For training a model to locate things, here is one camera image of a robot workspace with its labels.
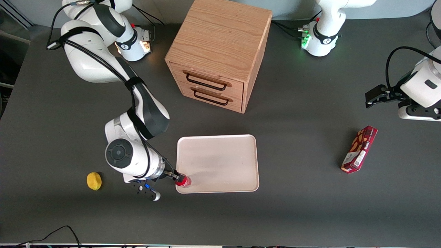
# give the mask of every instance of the drawer handle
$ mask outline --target drawer handle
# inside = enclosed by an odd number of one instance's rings
[[[203,94],[203,92],[199,92],[196,89],[192,89],[192,90],[193,90],[194,97],[202,99],[202,100],[205,100],[205,101],[209,101],[209,102],[212,102],[212,103],[216,103],[216,104],[219,104],[219,105],[222,105],[222,106],[226,106],[228,104],[228,102],[230,101],[230,99],[224,99],[224,98],[219,98],[219,99],[226,100],[226,102],[219,102],[219,101],[211,100],[211,99],[208,99],[208,98],[196,95],[196,92],[197,93],[201,93],[201,94]]]
[[[188,82],[192,82],[192,83],[195,83],[195,84],[198,84],[198,85],[209,87],[209,88],[211,88],[213,90],[220,90],[220,91],[222,91],[222,90],[225,90],[227,88],[227,84],[226,83],[223,84],[224,87],[220,88],[220,87],[212,86],[212,85],[209,85],[209,84],[206,84],[206,83],[202,83],[202,82],[199,82],[199,81],[196,81],[196,80],[192,80],[192,79],[188,78],[189,76],[190,76],[190,73],[187,73],[187,81]]]

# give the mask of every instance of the gray table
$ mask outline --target gray table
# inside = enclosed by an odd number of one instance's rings
[[[153,53],[131,63],[171,116],[151,143],[174,163],[183,136],[252,134],[260,188],[180,195],[163,180],[156,203],[105,162],[104,124],[130,106],[124,85],[81,80],[63,50],[44,49],[47,29],[34,32],[0,121],[0,243],[68,224],[83,243],[440,247],[440,124],[401,120],[396,104],[364,106],[390,51],[431,51],[428,21],[348,20],[324,58],[272,26],[245,114],[181,95],[164,62],[179,26],[159,26]],[[397,53],[391,81],[420,59]],[[362,170],[347,175],[339,166],[367,125],[377,138]],[[104,174],[98,192],[86,185],[92,171]],[[74,239],[64,230],[48,242]]]

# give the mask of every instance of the wooden cabinet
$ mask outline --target wooden cabinet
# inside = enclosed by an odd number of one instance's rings
[[[271,17],[229,0],[195,0],[165,57],[181,93],[244,113]]]

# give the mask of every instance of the yellow sponge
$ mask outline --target yellow sponge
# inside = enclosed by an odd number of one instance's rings
[[[87,175],[87,186],[95,191],[101,187],[101,176],[96,172]]]

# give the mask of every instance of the plastic tray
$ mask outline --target plastic tray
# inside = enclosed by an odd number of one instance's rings
[[[259,187],[256,139],[252,135],[182,137],[176,169],[191,179],[181,194],[252,192]]]

